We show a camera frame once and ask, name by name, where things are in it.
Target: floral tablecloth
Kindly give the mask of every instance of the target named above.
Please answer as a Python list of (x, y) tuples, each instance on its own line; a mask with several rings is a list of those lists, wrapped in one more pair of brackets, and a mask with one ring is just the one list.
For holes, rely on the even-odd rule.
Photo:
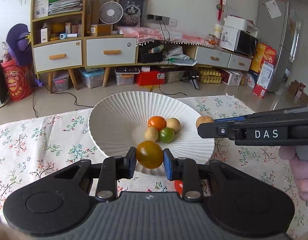
[[(251, 114), (253, 111), (232, 96), (181, 98), (202, 115), (214, 119)], [(90, 159), (101, 163), (105, 156), (88, 133), (91, 109), (51, 115), (0, 125), (0, 216), (9, 194), (37, 179), (76, 162)], [(212, 156), (286, 192), (295, 204), (295, 216), (288, 234), (295, 238), (308, 230), (305, 202), (298, 198), (288, 163), (279, 159), (278, 147), (235, 146), (228, 139), (216, 139)], [(135, 173), (118, 182), (121, 191), (175, 191), (165, 178)]]

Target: white bowl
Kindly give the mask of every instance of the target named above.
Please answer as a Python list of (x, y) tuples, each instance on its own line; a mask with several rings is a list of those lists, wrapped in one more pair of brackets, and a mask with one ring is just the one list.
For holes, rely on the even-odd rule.
[[(152, 116), (174, 117), (181, 130), (169, 144), (158, 141), (162, 149), (169, 148), (175, 158), (186, 157), (204, 164), (214, 150), (214, 139), (202, 139), (197, 134), (196, 120), (201, 115), (190, 106), (161, 94), (132, 91), (109, 96), (92, 110), (88, 126), (91, 138), (106, 156), (125, 156), (129, 148), (144, 141), (147, 122)], [(163, 165), (149, 170), (137, 163), (135, 171), (165, 176)]]

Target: person's hand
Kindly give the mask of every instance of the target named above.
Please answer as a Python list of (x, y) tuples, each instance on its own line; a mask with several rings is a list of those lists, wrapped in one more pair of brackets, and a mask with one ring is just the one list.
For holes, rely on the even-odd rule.
[(299, 197), (308, 201), (308, 162), (299, 160), (292, 146), (281, 146), (278, 155), (283, 160), (289, 160), (289, 167), (294, 175)]

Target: stainless steel refrigerator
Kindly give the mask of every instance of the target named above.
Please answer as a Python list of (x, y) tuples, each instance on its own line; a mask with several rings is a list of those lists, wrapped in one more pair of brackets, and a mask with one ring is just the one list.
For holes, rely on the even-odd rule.
[(277, 53), (270, 92), (279, 90), (286, 69), (290, 71), (292, 68), (301, 26), (289, 2), (275, 0), (275, 3), (273, 0), (259, 0), (257, 18), (259, 42), (271, 46)]

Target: white drawer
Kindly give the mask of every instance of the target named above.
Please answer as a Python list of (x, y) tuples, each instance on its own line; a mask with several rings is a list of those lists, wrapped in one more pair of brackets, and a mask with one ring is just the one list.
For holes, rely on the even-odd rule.
[(136, 39), (104, 38), (86, 40), (87, 66), (135, 63)]
[(65, 41), (34, 48), (37, 72), (82, 65), (82, 41)]
[(230, 55), (217, 49), (197, 47), (196, 61), (198, 64), (227, 67)]
[(251, 62), (252, 60), (250, 58), (240, 57), (238, 55), (231, 54), (228, 68), (248, 71)]

